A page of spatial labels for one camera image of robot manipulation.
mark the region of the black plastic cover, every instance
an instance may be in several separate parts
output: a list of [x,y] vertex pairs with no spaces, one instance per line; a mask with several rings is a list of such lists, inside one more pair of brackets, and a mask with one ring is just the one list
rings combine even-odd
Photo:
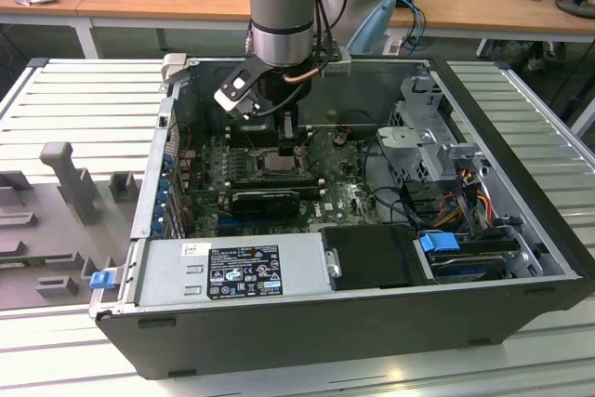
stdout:
[[338,254],[341,276],[333,290],[425,285],[413,245],[415,233],[403,225],[357,225],[322,229],[324,250]]

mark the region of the motherboard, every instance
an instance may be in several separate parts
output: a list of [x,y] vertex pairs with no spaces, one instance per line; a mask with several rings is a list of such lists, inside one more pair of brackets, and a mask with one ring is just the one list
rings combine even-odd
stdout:
[[293,155],[228,134],[182,154],[181,190],[192,237],[317,232],[380,222],[364,186],[365,139],[335,127],[311,131]]

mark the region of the floor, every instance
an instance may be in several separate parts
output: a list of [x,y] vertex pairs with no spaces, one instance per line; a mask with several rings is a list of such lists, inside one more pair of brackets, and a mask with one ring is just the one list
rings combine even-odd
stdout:
[[[19,48],[25,58],[82,58],[83,53],[73,29],[36,25],[5,26],[9,39]],[[95,29],[94,35],[105,58],[161,58],[165,52],[159,49],[155,30],[151,29]],[[167,30],[165,32],[170,52],[180,51],[194,56],[233,56],[244,53],[243,32]],[[416,53],[418,56],[439,56],[449,60],[476,60],[478,41],[473,39],[424,38]],[[584,55],[588,44],[570,44],[566,61],[561,67],[546,73],[522,71],[524,81],[545,102],[549,102],[567,74]],[[0,36],[0,98],[16,79],[26,61]],[[572,80],[559,95],[553,108],[560,113],[567,99],[571,98],[595,71],[595,51],[576,69]],[[595,89],[589,98],[595,97]],[[589,132],[585,140],[595,143],[595,132]]]

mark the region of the blue tab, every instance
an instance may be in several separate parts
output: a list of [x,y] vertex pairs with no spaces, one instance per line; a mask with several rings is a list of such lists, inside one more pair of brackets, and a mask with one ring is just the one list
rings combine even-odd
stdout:
[[98,288],[115,288],[115,271],[96,271],[91,275],[89,286]]
[[424,253],[429,251],[458,251],[461,249],[456,236],[451,232],[427,232],[419,238]]
[[162,190],[169,190],[169,180],[167,179],[159,179],[159,188]]

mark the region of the robotic arm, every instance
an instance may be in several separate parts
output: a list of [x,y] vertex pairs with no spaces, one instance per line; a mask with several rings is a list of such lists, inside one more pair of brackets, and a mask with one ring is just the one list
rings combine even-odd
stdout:
[[[362,41],[382,34],[393,8],[394,0],[351,0],[349,5],[347,0],[250,0],[254,55],[223,82],[215,100],[227,113],[256,125],[270,124],[272,118],[279,152],[291,153],[298,140],[297,102],[334,53],[329,18],[337,22],[339,43],[364,53],[370,46]],[[352,38],[348,42],[345,36]],[[261,110],[263,99],[271,104],[266,110]]]
[[[311,78],[331,57],[328,18],[322,0],[250,0],[250,10],[254,55],[223,82],[215,100],[246,121],[272,116],[279,152],[290,153],[298,138],[296,102],[308,95]],[[312,55],[314,29],[321,44],[323,22],[331,45],[324,58],[320,46]],[[260,99],[272,106],[261,111]]]

